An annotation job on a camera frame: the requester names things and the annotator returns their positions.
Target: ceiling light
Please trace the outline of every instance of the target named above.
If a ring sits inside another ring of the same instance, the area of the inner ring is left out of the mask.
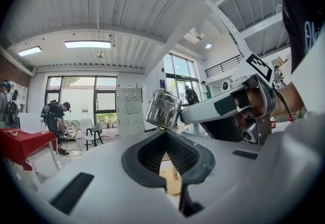
[[[71,41],[64,44],[67,48],[111,48],[111,42],[107,41]]]
[[[37,47],[33,47],[30,49],[21,51],[18,54],[22,57],[22,56],[30,55],[30,54],[41,52],[41,51],[42,51],[42,49],[39,46],[37,46]]]

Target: railing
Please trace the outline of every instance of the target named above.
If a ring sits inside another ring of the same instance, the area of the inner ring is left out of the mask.
[[[207,70],[205,70],[207,77],[209,78],[219,73],[223,73],[227,70],[237,67],[239,65],[239,61],[241,61],[242,59],[243,58],[241,55],[237,55],[222,63],[217,64],[216,66],[208,68]]]

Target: blue sign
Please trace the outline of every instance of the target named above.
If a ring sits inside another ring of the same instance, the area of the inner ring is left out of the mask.
[[[159,80],[160,81],[160,88],[165,88],[165,80]]]

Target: window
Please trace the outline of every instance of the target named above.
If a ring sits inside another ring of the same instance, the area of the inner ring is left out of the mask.
[[[173,74],[174,73],[173,62],[172,62],[172,56],[170,54],[167,54],[164,57],[164,64],[165,64],[165,72]]]
[[[173,62],[174,62],[175,74],[189,77],[189,71],[185,59],[173,56]]]
[[[104,124],[116,122],[116,77],[49,77],[45,105],[51,100],[69,102],[64,123],[76,126],[81,118]]]
[[[199,80],[197,79],[194,63],[170,53],[164,57],[164,63],[167,90],[171,91],[174,96],[183,100],[183,103],[187,103],[185,99],[185,86],[188,85],[196,92],[199,101],[202,101]]]

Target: fluorescent light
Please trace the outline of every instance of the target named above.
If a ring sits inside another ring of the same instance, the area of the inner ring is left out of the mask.
[[[106,41],[71,41],[64,44],[67,48],[111,48],[111,42]]]
[[[30,49],[21,51],[18,54],[22,57],[22,56],[30,55],[30,54],[41,52],[41,51],[42,51],[42,49],[39,46],[37,46],[37,47],[33,47]]]

